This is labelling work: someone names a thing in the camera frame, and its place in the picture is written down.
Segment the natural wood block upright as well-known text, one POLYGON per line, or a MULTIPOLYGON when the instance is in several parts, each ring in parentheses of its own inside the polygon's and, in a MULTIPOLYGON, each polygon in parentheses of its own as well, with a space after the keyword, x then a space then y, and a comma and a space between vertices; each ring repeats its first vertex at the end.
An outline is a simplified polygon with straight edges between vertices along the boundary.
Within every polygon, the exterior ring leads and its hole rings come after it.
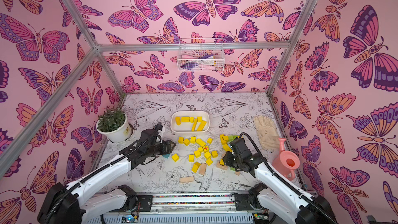
POLYGON ((206 173, 206 169, 207 169, 207 164, 201 163, 201 165, 200 165, 200 167, 199 167, 198 173, 199 173, 200 175, 204 176, 205 173, 206 173))

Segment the pink watering can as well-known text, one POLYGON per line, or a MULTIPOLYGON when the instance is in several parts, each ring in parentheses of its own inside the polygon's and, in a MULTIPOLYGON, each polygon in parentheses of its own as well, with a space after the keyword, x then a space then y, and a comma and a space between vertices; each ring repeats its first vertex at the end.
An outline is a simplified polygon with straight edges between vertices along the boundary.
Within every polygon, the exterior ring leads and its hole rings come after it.
POLYGON ((278 141, 279 154, 273 160, 272 166, 286 179, 293 181, 296 178, 295 171, 300 167, 300 160, 294 152, 285 149, 286 139, 278 138, 278 141))

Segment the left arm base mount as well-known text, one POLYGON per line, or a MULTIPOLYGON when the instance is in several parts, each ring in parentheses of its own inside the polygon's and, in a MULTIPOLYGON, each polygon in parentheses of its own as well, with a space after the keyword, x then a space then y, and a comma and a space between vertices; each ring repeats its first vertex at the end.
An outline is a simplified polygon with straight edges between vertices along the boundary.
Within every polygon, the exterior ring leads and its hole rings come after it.
POLYGON ((138 195, 128 197, 119 212, 150 212, 152 207, 153 195, 138 195))

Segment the yellow cylinder block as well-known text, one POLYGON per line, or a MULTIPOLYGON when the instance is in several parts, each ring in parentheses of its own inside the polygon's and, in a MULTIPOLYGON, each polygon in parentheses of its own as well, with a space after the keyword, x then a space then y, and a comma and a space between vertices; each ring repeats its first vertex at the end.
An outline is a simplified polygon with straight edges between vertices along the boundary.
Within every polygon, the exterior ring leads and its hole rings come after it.
POLYGON ((176 118, 175 118, 175 121, 176 121, 176 124, 177 124, 177 125, 181 125, 181 119, 180 119, 180 117, 176 117, 176 118))

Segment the potted green plant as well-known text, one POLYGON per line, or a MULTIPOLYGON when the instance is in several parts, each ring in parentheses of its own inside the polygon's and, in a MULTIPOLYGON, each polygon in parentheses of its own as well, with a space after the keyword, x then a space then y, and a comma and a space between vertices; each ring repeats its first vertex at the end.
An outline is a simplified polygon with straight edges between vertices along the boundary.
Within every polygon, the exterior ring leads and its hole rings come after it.
POLYGON ((126 113, 119 107, 108 108, 99 115, 96 129, 105 135, 112 143, 122 143, 133 134, 126 113))

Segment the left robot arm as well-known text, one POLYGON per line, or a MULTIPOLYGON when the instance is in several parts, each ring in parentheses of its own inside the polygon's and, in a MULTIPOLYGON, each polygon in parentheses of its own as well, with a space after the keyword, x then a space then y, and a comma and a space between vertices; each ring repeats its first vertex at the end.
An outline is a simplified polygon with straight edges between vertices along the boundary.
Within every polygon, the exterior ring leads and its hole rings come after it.
POLYGON ((147 158, 170 155, 176 144, 164 140, 164 132, 164 126, 158 122, 154 128, 142 131, 137 141, 119 151, 109 163, 76 181, 52 186, 38 213, 38 222, 86 224, 110 211, 138 210, 137 193, 127 185, 118 186, 103 195, 98 192, 118 177, 145 165, 147 158))

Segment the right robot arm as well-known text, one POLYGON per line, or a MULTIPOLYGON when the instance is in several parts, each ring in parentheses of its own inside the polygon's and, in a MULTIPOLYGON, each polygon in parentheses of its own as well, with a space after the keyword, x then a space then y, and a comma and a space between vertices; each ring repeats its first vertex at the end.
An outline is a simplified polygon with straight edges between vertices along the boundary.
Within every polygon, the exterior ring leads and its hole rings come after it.
POLYGON ((260 181, 252 187, 252 205, 272 211, 288 224, 336 224, 329 202, 294 185, 267 161, 245 132, 231 142, 232 151, 223 157, 225 165, 246 172, 260 181))

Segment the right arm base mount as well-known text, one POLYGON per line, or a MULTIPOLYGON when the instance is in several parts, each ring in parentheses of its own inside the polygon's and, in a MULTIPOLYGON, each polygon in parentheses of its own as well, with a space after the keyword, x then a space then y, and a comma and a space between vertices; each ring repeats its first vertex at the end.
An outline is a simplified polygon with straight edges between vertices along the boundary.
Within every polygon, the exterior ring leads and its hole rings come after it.
POLYGON ((265 207, 264 194, 238 194, 233 193, 230 195, 231 201, 235 204, 237 211, 252 211, 252 212, 269 212, 270 209, 265 207))

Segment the white plastic bin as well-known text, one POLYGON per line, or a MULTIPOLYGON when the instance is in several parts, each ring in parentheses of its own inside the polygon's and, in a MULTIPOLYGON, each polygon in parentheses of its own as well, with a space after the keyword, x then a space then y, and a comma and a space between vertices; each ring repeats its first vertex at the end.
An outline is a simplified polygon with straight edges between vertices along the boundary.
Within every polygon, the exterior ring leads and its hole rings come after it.
POLYGON ((206 134, 210 128, 210 116, 207 112, 204 111, 178 111, 172 115, 171 119, 171 131, 176 134, 183 134, 183 135, 191 135, 191 134, 206 134), (175 118, 176 117, 184 117, 188 116, 191 118, 191 122, 189 123, 182 123, 181 125, 177 125, 175 118), (203 131, 197 131, 200 122, 198 122, 197 118, 199 116, 203 117, 203 120, 207 121, 207 125, 203 131))

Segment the long natural wood block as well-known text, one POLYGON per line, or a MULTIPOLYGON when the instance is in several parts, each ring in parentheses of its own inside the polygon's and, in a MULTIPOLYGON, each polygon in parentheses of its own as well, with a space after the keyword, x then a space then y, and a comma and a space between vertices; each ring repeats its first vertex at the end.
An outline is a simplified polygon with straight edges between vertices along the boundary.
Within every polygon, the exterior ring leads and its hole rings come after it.
POLYGON ((194 181, 194 177, 193 176, 187 176, 187 177, 181 177, 179 179, 179 182, 184 184, 184 183, 191 183, 194 181))

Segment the beige work glove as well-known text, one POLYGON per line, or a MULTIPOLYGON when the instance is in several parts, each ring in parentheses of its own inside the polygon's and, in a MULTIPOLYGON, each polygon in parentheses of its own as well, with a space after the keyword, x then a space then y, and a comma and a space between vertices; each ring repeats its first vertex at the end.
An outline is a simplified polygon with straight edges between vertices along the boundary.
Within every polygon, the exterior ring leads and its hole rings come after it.
POLYGON ((262 148, 279 150, 279 134, 273 120, 265 116, 254 116, 254 124, 262 148))

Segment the yellow long block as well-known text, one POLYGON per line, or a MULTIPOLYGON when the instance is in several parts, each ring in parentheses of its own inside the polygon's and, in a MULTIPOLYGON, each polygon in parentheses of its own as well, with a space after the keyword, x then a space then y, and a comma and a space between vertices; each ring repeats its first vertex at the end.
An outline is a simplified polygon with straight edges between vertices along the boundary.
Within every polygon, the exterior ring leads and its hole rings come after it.
POLYGON ((197 131, 203 131, 205 129, 206 125, 207 125, 207 121, 202 120, 197 131))

